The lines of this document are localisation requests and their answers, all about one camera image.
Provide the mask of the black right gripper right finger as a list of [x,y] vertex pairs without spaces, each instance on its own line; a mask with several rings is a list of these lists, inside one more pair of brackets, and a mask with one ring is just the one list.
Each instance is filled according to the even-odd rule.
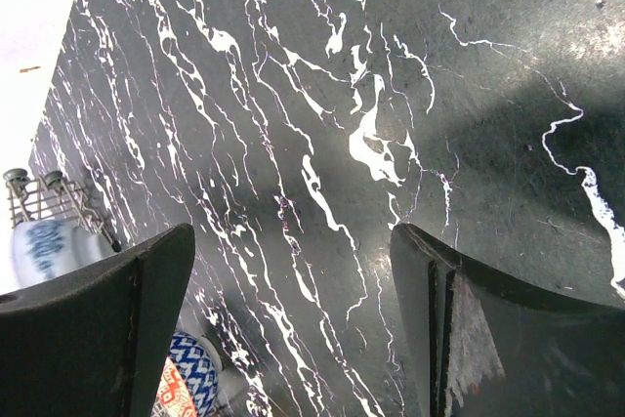
[[624,312],[522,281],[411,224],[390,260],[425,416],[620,416]]

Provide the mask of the red geometric patterned bowl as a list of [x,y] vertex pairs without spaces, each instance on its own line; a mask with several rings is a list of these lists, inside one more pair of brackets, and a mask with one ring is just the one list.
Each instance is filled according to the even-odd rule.
[[156,392],[151,416],[210,416],[223,364],[208,338],[177,329]]

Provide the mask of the blue patterned bowl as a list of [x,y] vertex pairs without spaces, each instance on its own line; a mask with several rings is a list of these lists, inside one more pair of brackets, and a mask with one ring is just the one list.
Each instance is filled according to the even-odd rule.
[[19,288],[52,280],[114,254],[102,234],[67,220],[22,222],[11,237],[11,261]]

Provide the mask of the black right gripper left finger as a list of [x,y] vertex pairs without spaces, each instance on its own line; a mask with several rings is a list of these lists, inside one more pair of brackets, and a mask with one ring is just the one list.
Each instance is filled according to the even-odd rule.
[[179,224],[2,295],[2,415],[149,415],[194,256],[194,229]]

